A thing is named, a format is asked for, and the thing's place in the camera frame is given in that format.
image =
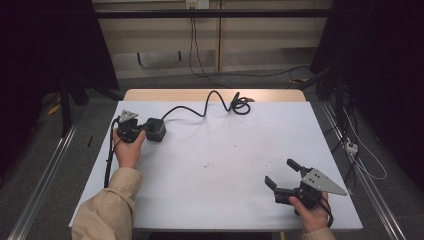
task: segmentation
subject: handheld controller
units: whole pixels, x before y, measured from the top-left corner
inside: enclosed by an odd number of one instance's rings
[[[293,159],[287,159],[287,165],[289,165],[296,172],[300,171],[302,178],[308,174],[312,168],[305,168],[300,166]],[[300,186],[294,189],[278,188],[277,184],[271,180],[268,176],[265,176],[265,184],[274,192],[275,202],[281,204],[291,205],[289,198],[295,196],[302,202],[307,209],[312,209],[317,205],[322,198],[322,193],[308,186],[304,182],[300,182]]]
[[[118,136],[126,143],[133,143],[141,131],[146,131],[146,138],[150,141],[161,142],[166,133],[162,119],[149,118],[147,122],[137,125],[138,114],[123,110],[118,120]]]
[[[300,166],[293,159],[287,159],[289,165],[296,172],[300,171],[302,180],[300,186],[294,189],[278,188],[277,184],[268,176],[265,176],[265,184],[274,192],[275,202],[291,205],[289,198],[295,196],[307,209],[313,209],[320,204],[322,191],[347,195],[346,191],[330,180],[322,172],[315,168]]]

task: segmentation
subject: metal bracket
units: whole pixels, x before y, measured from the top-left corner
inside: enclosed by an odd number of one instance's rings
[[[343,188],[315,168],[303,177],[302,182],[318,191],[347,195]]]
[[[119,117],[119,123],[124,123],[136,117],[138,117],[137,113],[133,113],[124,109],[122,110],[121,116]]]

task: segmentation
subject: metal rail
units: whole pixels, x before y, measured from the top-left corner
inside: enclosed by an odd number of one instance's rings
[[[196,9],[196,10],[98,10],[58,11],[41,10],[39,14],[47,17],[78,17],[98,19],[123,18],[326,18],[354,14],[348,9]]]
[[[65,156],[65,153],[72,141],[75,130],[82,118],[82,115],[83,111],[77,115],[67,134],[60,138],[56,150],[53,153],[53,156],[51,157],[46,169],[44,170],[43,176],[41,177],[24,210],[16,221],[15,226],[13,227],[8,237],[8,240],[26,239],[32,223],[34,222],[38,211],[43,204],[44,198],[47,195],[49,187],[53,182],[56,172],[59,169],[60,163],[62,162],[62,159]]]
[[[327,115],[328,120],[330,121],[332,127],[335,129],[336,136],[339,140],[342,139],[342,133],[339,131],[339,129],[336,127],[337,122],[334,119],[335,113],[334,110],[331,108],[331,106],[326,106],[324,103],[322,103],[322,108],[324,109],[325,114]],[[351,164],[353,164],[352,157],[349,157],[349,161]],[[358,159],[358,162],[363,165],[361,159]],[[399,222],[396,219],[396,216],[393,214],[393,211],[390,209],[389,205],[387,204],[386,200],[384,200],[384,197],[381,195],[380,191],[378,190],[377,186],[375,185],[373,179],[368,176],[367,174],[364,174],[361,169],[358,167],[357,164],[354,166],[355,172],[361,181],[365,192],[367,193],[368,197],[370,198],[371,203],[374,206],[375,211],[377,212],[377,215],[379,216],[381,222],[383,223],[384,227],[387,230],[387,233],[390,236],[390,239],[392,240],[406,240],[406,236],[403,233]]]

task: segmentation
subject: power strip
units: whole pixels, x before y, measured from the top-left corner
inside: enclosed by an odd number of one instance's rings
[[[209,9],[209,0],[186,0],[187,9]]]
[[[352,156],[355,156],[356,153],[358,153],[358,145],[351,143],[351,142],[346,142],[346,152]]]

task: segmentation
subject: dark background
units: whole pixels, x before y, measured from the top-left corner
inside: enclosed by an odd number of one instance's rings
[[[424,189],[421,151],[424,28],[415,1],[335,1],[357,15],[328,19],[311,70],[337,65],[356,105],[405,172]],[[43,15],[45,10],[91,11],[89,0],[1,1],[0,175],[38,118],[41,99],[63,79],[119,88],[99,23],[90,18]],[[334,74],[320,83],[332,92]]]

